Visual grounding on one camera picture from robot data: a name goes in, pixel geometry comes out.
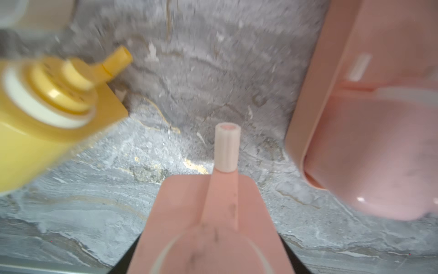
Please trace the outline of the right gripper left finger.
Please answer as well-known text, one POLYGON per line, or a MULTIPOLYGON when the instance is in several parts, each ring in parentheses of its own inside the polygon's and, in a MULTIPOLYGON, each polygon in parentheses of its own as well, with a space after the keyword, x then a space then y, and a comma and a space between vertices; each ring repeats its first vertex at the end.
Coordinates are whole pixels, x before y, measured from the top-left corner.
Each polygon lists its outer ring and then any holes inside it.
POLYGON ((114 267, 107 272, 107 274, 127 274, 131 260, 138 246, 141 235, 133 242, 128 251, 122 256, 122 258, 114 265, 114 267))

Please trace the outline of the yellow pencil sharpener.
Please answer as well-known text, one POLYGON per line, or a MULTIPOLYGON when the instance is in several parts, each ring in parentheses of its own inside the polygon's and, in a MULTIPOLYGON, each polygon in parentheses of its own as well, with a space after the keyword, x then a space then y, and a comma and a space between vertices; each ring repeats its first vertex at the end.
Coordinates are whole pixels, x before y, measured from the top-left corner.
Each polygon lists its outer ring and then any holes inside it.
POLYGON ((127 117, 108 83, 132 61, 123 46, 95 64, 53 56, 1 59, 1 195, 127 117))

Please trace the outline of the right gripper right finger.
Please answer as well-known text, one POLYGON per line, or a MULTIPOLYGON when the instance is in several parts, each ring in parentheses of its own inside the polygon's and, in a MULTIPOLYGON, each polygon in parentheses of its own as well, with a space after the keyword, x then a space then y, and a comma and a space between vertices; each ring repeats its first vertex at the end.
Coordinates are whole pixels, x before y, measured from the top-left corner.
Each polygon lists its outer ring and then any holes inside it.
POLYGON ((290 263, 294 269, 295 274, 312 274, 310 270, 303 264, 302 261, 300 261, 300 259, 296 256, 296 254, 288 246, 285 240, 281 236, 279 236, 279 238, 281 239, 281 242, 289 257, 290 263))

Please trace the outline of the pink pencil sharpener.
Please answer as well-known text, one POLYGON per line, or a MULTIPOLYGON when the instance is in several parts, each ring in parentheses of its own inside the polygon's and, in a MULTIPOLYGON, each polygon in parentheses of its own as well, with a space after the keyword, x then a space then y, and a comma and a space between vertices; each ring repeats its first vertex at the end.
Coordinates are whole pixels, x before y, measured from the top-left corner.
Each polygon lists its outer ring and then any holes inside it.
POLYGON ((215 128, 214 169, 161 184, 130 274, 291 274, 254 180, 238 172, 240 126, 215 128))
POLYGON ((438 211, 438 90, 342 90, 327 102, 306 176, 364 213, 415 220, 438 211))

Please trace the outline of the pink storage tray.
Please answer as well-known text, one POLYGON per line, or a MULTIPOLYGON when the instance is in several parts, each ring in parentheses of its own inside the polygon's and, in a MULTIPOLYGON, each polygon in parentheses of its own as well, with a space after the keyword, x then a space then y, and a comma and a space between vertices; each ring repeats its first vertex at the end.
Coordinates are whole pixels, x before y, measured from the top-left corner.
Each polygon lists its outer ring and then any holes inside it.
POLYGON ((437 65, 436 1, 332 1, 285 138, 300 173, 332 93, 417 81, 437 65))

